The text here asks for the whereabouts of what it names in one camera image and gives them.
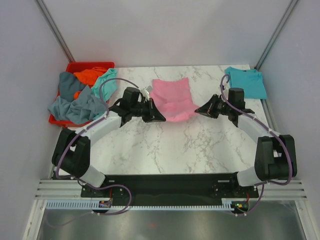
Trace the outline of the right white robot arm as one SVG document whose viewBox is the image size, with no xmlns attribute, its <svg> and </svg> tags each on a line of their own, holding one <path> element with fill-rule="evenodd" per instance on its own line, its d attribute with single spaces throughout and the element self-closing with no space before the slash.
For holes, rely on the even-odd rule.
<svg viewBox="0 0 320 240">
<path fill-rule="evenodd" d="M 255 112 L 246 108 L 242 88 L 230 88 L 228 95 L 214 94 L 195 113 L 217 119 L 227 116 L 237 128 L 244 131 L 255 143 L 254 165 L 236 173 L 235 181 L 229 184 L 229 191 L 235 197 L 242 196 L 247 187 L 272 183 L 288 185 L 297 175 L 297 159 L 294 138 L 280 134 L 262 123 Z"/>
</svg>

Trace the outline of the pink t shirt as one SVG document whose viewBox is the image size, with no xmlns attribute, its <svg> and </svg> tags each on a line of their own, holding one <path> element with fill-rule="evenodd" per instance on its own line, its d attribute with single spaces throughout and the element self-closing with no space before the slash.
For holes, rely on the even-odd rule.
<svg viewBox="0 0 320 240">
<path fill-rule="evenodd" d="M 154 79 L 150 97 L 167 122 L 184 122 L 196 115 L 187 77 L 177 81 Z"/>
</svg>

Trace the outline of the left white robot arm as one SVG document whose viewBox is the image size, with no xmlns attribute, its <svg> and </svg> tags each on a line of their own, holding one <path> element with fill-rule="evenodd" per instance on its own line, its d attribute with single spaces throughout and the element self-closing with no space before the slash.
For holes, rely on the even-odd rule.
<svg viewBox="0 0 320 240">
<path fill-rule="evenodd" d="M 62 130 L 52 156 L 56 178 L 74 178 L 90 186 L 99 197 L 106 196 L 110 185 L 106 182 L 106 175 L 92 166 L 91 148 L 133 117 L 142 118 L 145 123 L 166 121 L 157 109 L 151 91 L 151 86 L 142 90 L 127 87 L 122 97 L 112 106 L 108 106 L 107 111 L 96 120 L 77 130 Z"/>
</svg>

